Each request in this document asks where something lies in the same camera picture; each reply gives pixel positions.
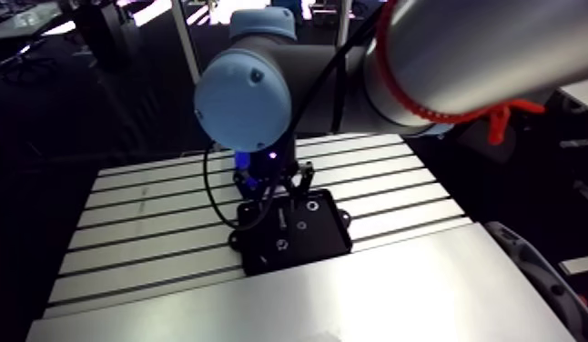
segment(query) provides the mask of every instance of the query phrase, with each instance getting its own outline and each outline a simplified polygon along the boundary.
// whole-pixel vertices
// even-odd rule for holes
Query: black cable
[[[381,8],[382,8],[382,6],[380,6],[378,9],[376,9],[375,12],[373,12],[372,15],[370,15],[364,21],[364,23],[362,23],[362,25],[356,31],[356,33],[353,34],[350,37],[350,39],[347,40],[347,42],[345,42],[345,45],[343,45],[337,51],[337,53],[330,59],[330,61],[326,65],[326,67],[324,67],[324,69],[319,74],[318,78],[316,78],[315,82],[313,82],[309,91],[303,97],[302,101],[300,101],[300,106],[297,108],[296,113],[292,117],[292,120],[289,122],[288,129],[286,129],[286,131],[283,133],[283,136],[292,137],[294,135],[294,130],[296,130],[296,126],[299,124],[299,121],[302,118],[302,115],[305,113],[307,106],[309,105],[309,103],[311,102],[311,100],[313,99],[315,94],[317,94],[318,91],[321,89],[324,82],[326,82],[326,80],[328,79],[328,77],[330,76],[330,74],[332,73],[334,68],[339,63],[341,63],[342,60],[345,59],[345,55],[351,50],[351,48],[353,46],[355,46],[358,42],[361,42],[365,38],[368,37],[367,33],[371,29],[374,28],[374,26],[376,25],[376,23],[379,19],[379,16],[381,14]],[[209,197],[209,203],[211,204],[211,207],[213,208],[213,210],[216,212],[216,215],[218,215],[219,219],[225,225],[227,225],[235,230],[251,229],[254,226],[257,226],[264,219],[264,217],[266,217],[266,215],[269,213],[270,205],[273,203],[273,197],[275,196],[275,190],[277,189],[277,185],[279,184],[279,180],[281,178],[281,170],[286,166],[286,161],[289,160],[289,156],[285,156],[285,154],[288,153],[288,151],[289,151],[289,149],[287,148],[288,146],[286,145],[286,147],[284,147],[284,151],[278,152],[278,156],[283,156],[283,157],[281,158],[281,160],[279,162],[279,167],[277,168],[275,175],[273,175],[273,177],[270,179],[269,193],[267,194],[267,200],[266,200],[266,203],[262,206],[262,209],[260,210],[258,217],[256,217],[256,219],[254,219],[249,224],[241,226],[241,225],[237,225],[237,224],[231,222],[230,220],[228,220],[227,218],[224,217],[224,214],[222,214],[222,212],[219,210],[218,204],[216,203],[216,199],[213,197],[213,194],[211,194],[211,187],[209,185],[209,177],[208,177],[208,155],[209,155],[209,151],[211,151],[211,147],[213,146],[213,144],[214,144],[214,142],[210,141],[209,145],[205,149],[205,152],[203,153],[203,182],[205,183],[205,191],[207,191],[207,197]]]

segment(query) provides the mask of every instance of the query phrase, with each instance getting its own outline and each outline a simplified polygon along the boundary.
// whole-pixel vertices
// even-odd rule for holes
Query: aluminum table
[[[354,252],[470,224],[396,135],[336,135],[297,142],[315,187],[353,216]],[[202,156],[99,172],[44,317],[112,307],[244,276],[230,228],[208,206]],[[210,155],[209,181],[231,219],[241,199],[232,152]]]
[[[72,341],[574,339],[485,229],[472,224],[361,252],[359,243],[348,256],[38,320],[27,339]]]

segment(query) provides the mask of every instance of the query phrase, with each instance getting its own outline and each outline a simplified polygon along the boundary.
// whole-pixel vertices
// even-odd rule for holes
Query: red zip tie
[[[415,102],[415,100],[410,98],[402,90],[402,87],[400,87],[400,84],[396,81],[390,71],[390,64],[388,62],[388,30],[390,28],[391,15],[394,6],[397,3],[398,0],[389,0],[381,10],[381,16],[377,23],[376,35],[377,67],[379,68],[381,79],[385,83],[385,86],[390,90],[391,95],[394,96],[394,98],[396,98],[407,110],[416,116],[420,116],[437,124],[461,124],[472,121],[481,116],[490,116],[488,142],[492,145],[499,145],[504,140],[504,131],[506,130],[506,127],[509,124],[509,118],[511,117],[511,107],[525,110],[531,114],[542,114],[545,112],[544,106],[522,99],[505,101],[498,105],[487,106],[463,114],[436,112]]]

